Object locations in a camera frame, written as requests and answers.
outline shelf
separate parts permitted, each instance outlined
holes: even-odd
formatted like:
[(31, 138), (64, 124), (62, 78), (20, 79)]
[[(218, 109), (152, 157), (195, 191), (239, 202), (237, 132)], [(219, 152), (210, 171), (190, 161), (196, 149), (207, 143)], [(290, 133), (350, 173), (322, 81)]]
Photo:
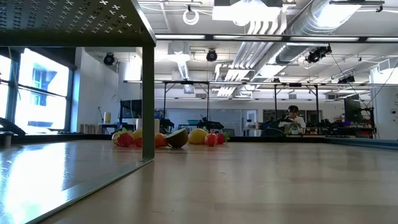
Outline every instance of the shelf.
[(136, 0), (0, 0), (0, 43), (140, 47), (156, 38)]

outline window frame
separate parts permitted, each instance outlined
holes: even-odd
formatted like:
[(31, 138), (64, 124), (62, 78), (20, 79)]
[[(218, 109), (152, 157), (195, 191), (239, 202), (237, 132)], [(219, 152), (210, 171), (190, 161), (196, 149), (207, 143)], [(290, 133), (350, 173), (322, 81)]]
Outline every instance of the window frame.
[(70, 130), (70, 116), (72, 112), (72, 91), (73, 91), (73, 76), (74, 70), (70, 68), (70, 66), (65, 65), (64, 63), (60, 63), (58, 60), (54, 60), (54, 58), (49, 57), (49, 55), (43, 55), (40, 52), (36, 51), (35, 49), (30, 49), (37, 54), (41, 54), (44, 57), (47, 57), (50, 60), (53, 60), (59, 64), (66, 66), (69, 69), (69, 76), (68, 76), (68, 90), (67, 95), (62, 96), (56, 93), (49, 92), (47, 90), (42, 90), (40, 88), (35, 88), (32, 86), (26, 86), (19, 84), (19, 69), (21, 65), (21, 54), (23, 54), (25, 48), (11, 48), (11, 58), (9, 55), (9, 51), (7, 47), (0, 48), (0, 55), (10, 58), (11, 59), (11, 69), (10, 69), (10, 79), (9, 81), (1, 80), (1, 82), (7, 83), (8, 89), (8, 97), (7, 97), (7, 109), (6, 109), (6, 119), (15, 123), (15, 116), (16, 116), (16, 107), (17, 107), (17, 100), (18, 100), (18, 89), (29, 90), (34, 93), (40, 93), (43, 95), (48, 96), (57, 96), (62, 97), (66, 100), (66, 112), (65, 112), (65, 124), (63, 129), (52, 129), (49, 128), (51, 131), (69, 131)]

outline wooden table surface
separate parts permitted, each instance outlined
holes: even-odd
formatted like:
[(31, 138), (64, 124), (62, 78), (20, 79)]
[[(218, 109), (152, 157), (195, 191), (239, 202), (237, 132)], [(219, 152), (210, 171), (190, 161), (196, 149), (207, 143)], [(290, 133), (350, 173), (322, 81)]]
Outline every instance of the wooden table surface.
[(397, 223), (398, 152), (229, 143), (155, 161), (43, 223)]

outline fluorescent light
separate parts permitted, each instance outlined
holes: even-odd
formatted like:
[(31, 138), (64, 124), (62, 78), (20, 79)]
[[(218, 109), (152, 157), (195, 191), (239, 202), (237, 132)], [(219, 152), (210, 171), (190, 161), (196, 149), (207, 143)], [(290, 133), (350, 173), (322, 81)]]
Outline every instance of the fluorescent light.
[(300, 42), (300, 43), (286, 43), (288, 46), (316, 46), (316, 47), (327, 47), (329, 46), (328, 43), (310, 43), (310, 42)]
[(165, 5), (172, 5), (172, 6), (186, 6), (186, 5), (191, 5), (191, 6), (202, 6), (201, 2), (186, 2), (186, 1), (138, 1), (140, 5), (148, 5), (148, 4), (165, 4)]
[(156, 34), (157, 40), (204, 40), (205, 35)]
[(209, 84), (240, 85), (243, 82), (209, 82)]
[(126, 83), (142, 83), (142, 81), (125, 80)]
[(253, 41), (280, 41), (282, 37), (278, 36), (269, 36), (269, 35), (214, 35), (213, 39), (215, 40), (253, 40)]
[(369, 37), (367, 42), (398, 42), (398, 37)]
[(356, 42), (359, 37), (291, 37), (291, 41)]
[(271, 83), (271, 82), (267, 82), (267, 83), (249, 82), (247, 84), (248, 85), (281, 85), (281, 83)]

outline metal frame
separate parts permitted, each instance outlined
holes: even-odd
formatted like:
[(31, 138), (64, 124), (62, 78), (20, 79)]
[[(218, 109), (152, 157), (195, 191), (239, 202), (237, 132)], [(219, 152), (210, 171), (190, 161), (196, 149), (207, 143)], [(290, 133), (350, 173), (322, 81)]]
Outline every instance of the metal frame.
[[(209, 82), (205, 82), (205, 81), (163, 81), (162, 83), (164, 83), (164, 96), (163, 96), (163, 119), (165, 119), (166, 116), (166, 94), (169, 90), (171, 90), (175, 84), (181, 84), (181, 85), (193, 85), (193, 84), (199, 84), (199, 86), (207, 93), (207, 116), (206, 118), (209, 119), (209, 105), (210, 105), (210, 84)], [(173, 83), (173, 85), (167, 89), (167, 84), (168, 83)], [(207, 91), (204, 89), (204, 87), (201, 84), (205, 84), (207, 85)]]

